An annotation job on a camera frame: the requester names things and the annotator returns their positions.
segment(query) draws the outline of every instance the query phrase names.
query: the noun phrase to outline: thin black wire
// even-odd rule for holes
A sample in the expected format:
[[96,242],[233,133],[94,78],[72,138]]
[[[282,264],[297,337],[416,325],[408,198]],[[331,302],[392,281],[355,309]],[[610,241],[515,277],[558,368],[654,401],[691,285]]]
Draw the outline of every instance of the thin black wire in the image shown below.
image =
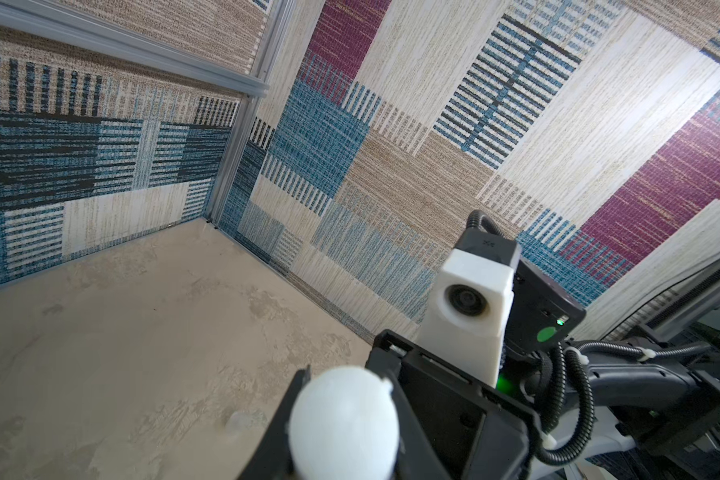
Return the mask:
[[614,331],[616,331],[616,330],[622,325],[622,323],[624,323],[626,320],[628,320],[628,319],[629,319],[632,315],[634,315],[635,313],[639,312],[640,309],[643,308],[645,305],[648,305],[649,303],[653,302],[658,296],[662,295],[664,292],[666,292],[667,290],[671,289],[673,286],[675,286],[675,285],[677,285],[677,284],[679,284],[679,283],[685,282],[686,280],[688,280],[688,279],[691,278],[692,276],[695,276],[695,275],[700,274],[700,273],[703,272],[704,270],[710,268],[710,266],[711,266],[712,264],[714,264],[715,262],[717,262],[717,261],[719,261],[719,260],[720,260],[720,256],[718,256],[718,258],[716,258],[715,260],[712,260],[712,261],[709,262],[708,264],[705,264],[703,267],[699,268],[698,270],[694,271],[692,274],[689,274],[689,275],[687,275],[687,276],[684,276],[683,278],[681,278],[681,279],[678,280],[677,282],[673,283],[672,285],[668,286],[667,288],[665,288],[665,289],[662,290],[661,292],[655,294],[654,296],[652,296],[651,298],[649,298],[648,300],[646,300],[645,302],[643,302],[642,304],[640,304],[640,306],[638,306],[637,308],[635,308],[634,310],[632,310],[632,311],[629,313],[629,315],[627,315],[627,316],[625,316],[624,318],[622,318],[621,320],[619,320],[618,323],[616,324],[616,326],[615,326],[614,328],[612,328],[608,333],[606,333],[603,338],[605,338],[606,336],[608,336],[608,335],[610,335],[611,333],[613,333]]

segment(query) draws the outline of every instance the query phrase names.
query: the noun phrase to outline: white ball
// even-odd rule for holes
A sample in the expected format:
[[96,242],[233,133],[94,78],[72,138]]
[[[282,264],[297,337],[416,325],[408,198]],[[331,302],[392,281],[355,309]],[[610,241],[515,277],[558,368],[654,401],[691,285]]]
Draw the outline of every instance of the white ball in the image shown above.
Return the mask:
[[392,382],[357,366],[327,370],[296,398],[288,446],[305,480],[387,480],[400,426]]

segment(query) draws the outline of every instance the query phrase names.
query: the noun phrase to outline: green indicator light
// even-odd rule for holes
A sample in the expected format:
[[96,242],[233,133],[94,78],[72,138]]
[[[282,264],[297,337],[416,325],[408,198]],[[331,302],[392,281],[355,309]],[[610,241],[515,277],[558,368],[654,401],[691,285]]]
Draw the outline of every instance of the green indicator light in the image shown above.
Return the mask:
[[554,334],[557,333],[557,327],[556,326],[548,326],[545,327],[536,334],[536,340],[539,343],[544,343],[550,338],[554,336]]
[[507,380],[505,377],[499,375],[498,380],[496,380],[496,389],[501,393],[509,395],[514,390],[514,385],[512,385],[512,382]]

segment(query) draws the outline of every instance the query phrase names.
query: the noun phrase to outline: patterned carpet wall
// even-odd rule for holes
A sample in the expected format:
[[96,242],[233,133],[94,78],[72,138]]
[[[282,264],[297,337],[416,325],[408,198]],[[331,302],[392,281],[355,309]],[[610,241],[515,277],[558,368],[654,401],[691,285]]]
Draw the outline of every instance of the patterned carpet wall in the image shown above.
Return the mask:
[[295,16],[220,227],[366,340],[415,333],[474,208],[587,306],[577,338],[720,252],[720,0]]
[[273,0],[57,0],[108,23],[248,74]]
[[239,104],[0,29],[0,283],[201,216]]

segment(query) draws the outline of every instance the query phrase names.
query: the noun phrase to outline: green circular sticker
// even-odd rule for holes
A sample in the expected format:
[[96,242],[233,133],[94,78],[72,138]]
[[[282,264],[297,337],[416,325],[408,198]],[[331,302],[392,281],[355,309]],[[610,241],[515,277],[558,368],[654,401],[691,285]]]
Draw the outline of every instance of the green circular sticker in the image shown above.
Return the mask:
[[536,340],[539,343],[546,342],[550,338],[554,336],[554,334],[557,333],[557,327],[556,326],[548,326],[545,327],[536,334]]

